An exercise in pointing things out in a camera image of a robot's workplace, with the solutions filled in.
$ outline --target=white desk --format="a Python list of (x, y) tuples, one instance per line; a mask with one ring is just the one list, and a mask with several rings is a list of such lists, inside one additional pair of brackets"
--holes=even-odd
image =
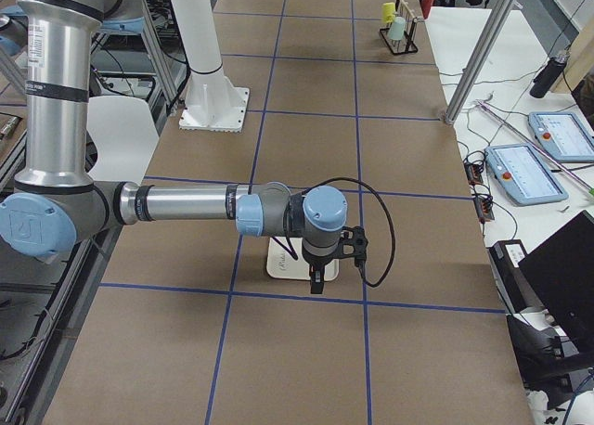
[[(462, 72), (483, 30), (489, 12), (488, 9), (476, 8), (434, 7), (432, 9), (426, 24), (433, 46), (435, 61), (440, 72), (447, 74)], [(546, 61), (547, 53), (536, 39), (530, 26), (528, 26), (522, 12), (514, 10), (511, 12), (484, 64), (477, 83), (517, 79), (527, 72), (537, 71)], [(494, 95), (490, 103), (496, 107), (511, 110), (518, 102), (514, 110), (523, 113), (538, 110), (554, 111), (575, 103), (570, 94), (547, 93), (541, 99), (531, 97), (527, 89), (529, 89), (533, 77), (534, 74), (530, 74), (516, 82), (477, 84), (473, 87), (464, 108), (471, 107), (475, 99), (487, 98), (490, 93)], [(458, 80), (459, 76), (441, 75), (442, 84), (455, 84)], [(444, 86), (447, 101), (452, 97), (455, 89), (455, 86)], [(577, 106), (572, 107), (570, 111), (577, 114), (584, 124), (589, 126)], [(506, 113), (495, 112), (504, 118), (507, 116)], [(511, 114), (508, 121), (532, 138), (524, 116)], [(491, 139), (497, 131), (498, 124), (479, 109), (474, 109), (470, 112), (470, 127), (487, 139)], [(456, 120), (455, 128), (458, 140), (468, 145), (471, 151), (486, 147), (486, 142), (483, 139), (468, 131), (467, 116), (464, 112)], [(493, 145), (519, 142), (523, 141), (503, 127), (495, 137)], [(460, 147), (460, 152), (462, 157), (466, 155), (464, 147)], [(587, 182), (594, 184), (594, 169), (577, 173)], [(591, 210), (592, 208), (594, 199), (581, 187), (562, 174), (556, 174), (556, 177), (567, 190), (570, 198), (562, 202), (529, 207), (513, 206), (501, 187), (492, 180), (489, 182), (494, 201), (506, 207), (516, 217), (518, 221), (516, 238), (522, 240), (528, 252), (566, 224), (576, 214), (584, 209)], [(514, 230), (514, 223), (509, 215), (497, 206), (494, 208), (494, 213), (495, 222), (487, 223), (484, 230), (484, 243), (486, 246), (491, 246), (501, 239), (510, 239)]]

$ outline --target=robot logo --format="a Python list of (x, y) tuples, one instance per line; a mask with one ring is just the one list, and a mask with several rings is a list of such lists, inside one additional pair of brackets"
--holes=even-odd
[(10, 211), (10, 231), (15, 241), (41, 244), (41, 216), (35, 213)]

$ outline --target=white chair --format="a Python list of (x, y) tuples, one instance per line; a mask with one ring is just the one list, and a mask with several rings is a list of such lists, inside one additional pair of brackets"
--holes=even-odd
[(98, 153), (89, 173), (93, 179), (142, 181), (159, 141), (147, 102), (135, 97), (91, 97), (87, 131)]

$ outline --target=table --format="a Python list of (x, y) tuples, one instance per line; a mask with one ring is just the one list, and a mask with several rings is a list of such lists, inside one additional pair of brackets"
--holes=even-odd
[[(394, 214), (385, 283), (367, 290), (344, 263), (314, 297), (268, 277), (267, 241), (229, 222), (126, 227), (46, 425), (532, 423), (455, 133), (437, 118), (429, 38), (420, 25), (421, 52), (392, 58), (385, 1), (218, 0), (226, 74), (252, 90), (243, 132), (173, 118), (145, 179), (358, 176)], [(380, 208), (342, 189), (373, 279), (389, 251)]]
[[(427, 30), (432, 40), (436, 65), (440, 72), (456, 74), (466, 66), (476, 40), (489, 15), (488, 9), (475, 8), (444, 8), (435, 7), (427, 20)], [(503, 110), (520, 113), (531, 111), (555, 111), (575, 104), (571, 94), (547, 93), (544, 98), (531, 97), (529, 89), (536, 71), (547, 62), (548, 56), (536, 36), (528, 26), (527, 21), (519, 10), (513, 10), (498, 37), (489, 58), (487, 59), (477, 83), (484, 81), (501, 81), (507, 79), (521, 80), (494, 84), (477, 84), (473, 87), (465, 108), (473, 105), (475, 99), (485, 99), (493, 93), (490, 103)], [(441, 76), (446, 100), (449, 100), (456, 89), (459, 77)], [(578, 118), (589, 127), (586, 118), (577, 106), (568, 110), (574, 112)], [(533, 138), (528, 131), (527, 119), (522, 114), (506, 114), (495, 111), (502, 117), (508, 118), (525, 135)], [(467, 122), (470, 117), (470, 127), (474, 131), (491, 140), (497, 133), (493, 145), (506, 145), (523, 142), (517, 135), (505, 127), (497, 131), (498, 124), (479, 109), (470, 113), (460, 114), (455, 123), (458, 140), (469, 146), (471, 151), (484, 149), (487, 143), (479, 136), (468, 131)], [(462, 157), (466, 155), (465, 148), (460, 149)], [(578, 172), (580, 177), (589, 183), (594, 183), (594, 169)], [(553, 232), (565, 225), (582, 210), (591, 211), (592, 197), (582, 187), (563, 174), (556, 174), (562, 186), (568, 191), (570, 198), (558, 203), (516, 207), (510, 203), (498, 184), (490, 185), (494, 200), (507, 208), (518, 221), (516, 238), (520, 238), (528, 252), (532, 251)], [(484, 230), (484, 243), (491, 246), (498, 240), (509, 239), (514, 231), (514, 223), (510, 216), (495, 207), (496, 221), (487, 223)]]

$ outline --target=black bottle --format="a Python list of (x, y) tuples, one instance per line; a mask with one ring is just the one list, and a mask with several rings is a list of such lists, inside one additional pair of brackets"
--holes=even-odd
[(555, 81), (563, 73), (567, 66), (569, 52), (566, 50), (557, 54), (557, 57), (551, 57), (547, 66), (534, 79), (534, 86), (530, 89), (530, 96), (542, 98), (553, 86)]

